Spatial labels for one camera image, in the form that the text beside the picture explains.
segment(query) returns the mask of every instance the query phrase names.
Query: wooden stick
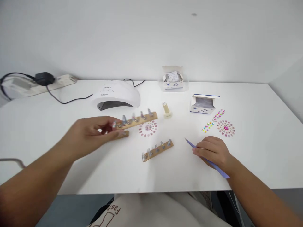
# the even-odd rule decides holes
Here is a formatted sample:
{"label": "wooden stick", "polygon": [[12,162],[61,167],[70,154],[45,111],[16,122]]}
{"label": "wooden stick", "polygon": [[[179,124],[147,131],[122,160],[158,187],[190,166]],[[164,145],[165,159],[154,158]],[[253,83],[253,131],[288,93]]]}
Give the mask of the wooden stick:
{"label": "wooden stick", "polygon": [[151,159],[151,158],[157,156],[158,154],[162,153],[163,151],[168,150],[169,148],[171,148],[171,147],[174,145],[174,144],[173,144],[173,141],[170,142],[170,146],[168,146],[167,144],[168,144],[168,141],[167,141],[166,143],[164,143],[164,146],[165,146],[164,149],[162,148],[161,145],[158,146],[158,149],[159,149],[158,152],[156,151],[155,148],[154,148],[153,150],[151,150],[151,152],[152,152],[152,155],[151,155],[151,156],[149,156],[148,153],[145,153],[145,154],[144,154],[144,157],[145,157],[144,162],[146,162],[147,160],[149,160],[149,159]]}
{"label": "wooden stick", "polygon": [[125,124],[125,125],[123,125],[123,124],[118,125],[117,124],[117,129],[131,128],[131,127],[143,124],[144,122],[152,121],[152,120],[158,118],[156,112],[152,112],[152,114],[153,114],[152,117],[149,114],[145,114],[144,116],[145,116],[146,120],[144,120],[142,117],[136,117],[136,119],[138,120],[138,122],[135,122],[133,119],[128,119],[127,121],[130,122],[129,125],[128,124]]}

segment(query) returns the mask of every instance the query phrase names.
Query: nail glue bottle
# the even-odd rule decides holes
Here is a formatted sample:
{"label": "nail glue bottle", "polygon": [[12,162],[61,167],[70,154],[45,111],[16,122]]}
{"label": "nail glue bottle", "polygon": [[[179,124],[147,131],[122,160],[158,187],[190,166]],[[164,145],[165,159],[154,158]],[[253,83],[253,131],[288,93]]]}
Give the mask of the nail glue bottle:
{"label": "nail glue bottle", "polygon": [[173,113],[169,110],[169,108],[167,106],[167,103],[163,102],[162,105],[163,105],[163,108],[164,108],[164,118],[165,119],[171,118]]}

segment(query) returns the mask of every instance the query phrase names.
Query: black power cord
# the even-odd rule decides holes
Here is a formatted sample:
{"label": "black power cord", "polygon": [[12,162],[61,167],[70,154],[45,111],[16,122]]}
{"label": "black power cord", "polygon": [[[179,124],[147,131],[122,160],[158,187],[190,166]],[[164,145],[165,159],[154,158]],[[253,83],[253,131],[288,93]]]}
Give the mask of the black power cord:
{"label": "black power cord", "polygon": [[134,87],[137,87],[137,86],[139,86],[140,84],[143,84],[143,82],[145,81],[145,80],[143,80],[140,84],[137,84],[137,85],[135,86],[135,84],[134,84],[134,82],[133,82],[132,79],[125,78],[123,81],[125,81],[126,79],[127,79],[127,80],[131,80]]}
{"label": "black power cord", "polygon": [[73,99],[73,100],[71,100],[71,101],[68,101],[68,102],[61,102],[59,99],[57,99],[51,92],[50,92],[50,90],[48,89],[48,86],[46,85],[46,89],[47,89],[47,91],[48,91],[48,93],[51,95],[51,96],[53,96],[59,103],[61,103],[61,104],[68,104],[68,103],[70,103],[70,102],[72,102],[72,101],[75,101],[75,100],[78,100],[78,99],[87,99],[87,98],[89,98],[90,96],[92,96],[93,94],[91,94],[90,96],[88,96],[88,97],[86,97],[86,98],[77,98],[77,99]]}
{"label": "black power cord", "polygon": [[4,94],[4,96],[5,96],[6,98],[8,98],[9,100],[12,100],[12,99],[11,99],[11,98],[7,95],[7,93],[5,92],[2,83],[4,82],[4,79],[5,79],[6,77],[8,77],[8,76],[10,76],[10,75],[12,75],[12,74],[21,74],[21,75],[24,75],[24,76],[26,76],[26,77],[32,79],[32,80],[35,80],[35,78],[32,77],[31,75],[24,74],[24,73],[8,73],[8,74],[4,75],[4,76],[0,79],[0,89],[1,89],[1,92]]}

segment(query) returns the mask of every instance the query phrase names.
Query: power strip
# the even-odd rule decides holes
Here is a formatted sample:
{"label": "power strip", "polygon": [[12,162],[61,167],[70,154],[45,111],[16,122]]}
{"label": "power strip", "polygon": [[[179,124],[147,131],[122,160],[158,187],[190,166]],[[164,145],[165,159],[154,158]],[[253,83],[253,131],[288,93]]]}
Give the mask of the power strip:
{"label": "power strip", "polygon": [[[78,78],[66,74],[56,78],[53,84],[48,85],[49,90],[55,90],[58,88],[62,88],[71,84],[75,84]],[[6,80],[2,83],[4,87],[13,89],[20,93],[23,96],[30,97],[34,95],[38,95],[44,92],[47,92],[45,86],[40,86],[35,82],[28,80],[27,78],[16,77],[9,80]]]}

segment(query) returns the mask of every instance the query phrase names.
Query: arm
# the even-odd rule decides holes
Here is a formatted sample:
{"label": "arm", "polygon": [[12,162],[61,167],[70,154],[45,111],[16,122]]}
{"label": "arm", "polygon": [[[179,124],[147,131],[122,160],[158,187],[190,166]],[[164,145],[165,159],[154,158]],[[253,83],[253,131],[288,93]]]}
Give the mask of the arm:
{"label": "arm", "polygon": [[120,120],[106,116],[76,121],[52,149],[2,184],[0,226],[34,227],[53,202],[73,162],[121,135],[123,130],[113,131],[114,121]]}
{"label": "arm", "polygon": [[230,176],[227,181],[255,226],[302,226],[290,208],[229,153],[221,139],[206,137],[193,148],[193,153],[208,166],[204,158],[214,162]]}

